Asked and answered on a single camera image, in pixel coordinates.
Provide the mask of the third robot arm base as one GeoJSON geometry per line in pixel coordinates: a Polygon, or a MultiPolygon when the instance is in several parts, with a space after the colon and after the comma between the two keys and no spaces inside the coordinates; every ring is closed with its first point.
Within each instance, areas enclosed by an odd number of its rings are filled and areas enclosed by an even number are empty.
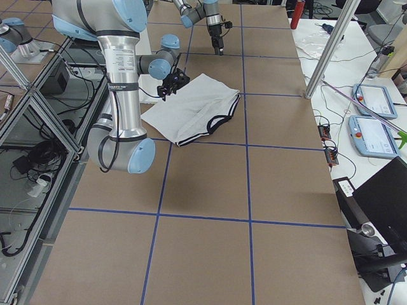
{"type": "Polygon", "coordinates": [[[1,19],[1,47],[17,64],[40,64],[46,56],[20,18],[1,19]]]}

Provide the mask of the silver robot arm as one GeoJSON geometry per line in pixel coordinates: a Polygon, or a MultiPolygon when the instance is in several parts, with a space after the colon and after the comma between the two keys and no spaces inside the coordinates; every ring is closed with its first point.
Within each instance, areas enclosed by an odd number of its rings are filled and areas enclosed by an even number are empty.
{"type": "Polygon", "coordinates": [[[181,22],[186,28],[192,27],[201,20],[206,21],[214,53],[222,56],[224,54],[223,37],[233,28],[233,22],[223,18],[219,10],[219,2],[198,1],[195,7],[186,1],[175,0],[172,3],[179,11],[181,22]]]}
{"type": "Polygon", "coordinates": [[[155,143],[141,123],[139,76],[162,81],[157,88],[160,98],[188,84],[189,77],[177,68],[179,38],[167,34],[155,54],[136,54],[147,26],[143,1],[52,1],[52,17],[61,34],[98,42],[106,63],[109,100],[88,134],[90,159],[103,172],[146,172],[155,157],[155,143]]]}

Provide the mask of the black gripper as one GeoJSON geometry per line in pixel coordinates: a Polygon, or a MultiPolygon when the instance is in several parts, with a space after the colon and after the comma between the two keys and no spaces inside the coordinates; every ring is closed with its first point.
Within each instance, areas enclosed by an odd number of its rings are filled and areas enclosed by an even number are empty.
{"type": "Polygon", "coordinates": [[[232,27],[233,23],[231,21],[224,21],[216,25],[207,25],[207,30],[211,38],[212,47],[215,49],[216,55],[223,56],[223,36],[225,36],[232,27]],[[222,34],[223,27],[227,30],[225,34],[222,34]]]}
{"type": "Polygon", "coordinates": [[[190,77],[187,76],[180,68],[176,68],[164,80],[162,85],[157,87],[157,94],[166,101],[167,96],[176,94],[179,89],[186,86],[190,82],[190,77]]]}

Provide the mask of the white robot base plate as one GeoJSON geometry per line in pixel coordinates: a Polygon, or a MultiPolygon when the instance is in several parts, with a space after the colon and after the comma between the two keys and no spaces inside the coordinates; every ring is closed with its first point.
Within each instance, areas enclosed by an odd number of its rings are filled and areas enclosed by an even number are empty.
{"type": "Polygon", "coordinates": [[[148,94],[160,98],[153,86],[160,86],[171,73],[179,54],[179,40],[174,35],[162,37],[161,49],[155,54],[137,54],[137,44],[148,43],[147,32],[120,31],[105,43],[104,54],[109,73],[109,91],[122,109],[136,111],[148,94]]]}

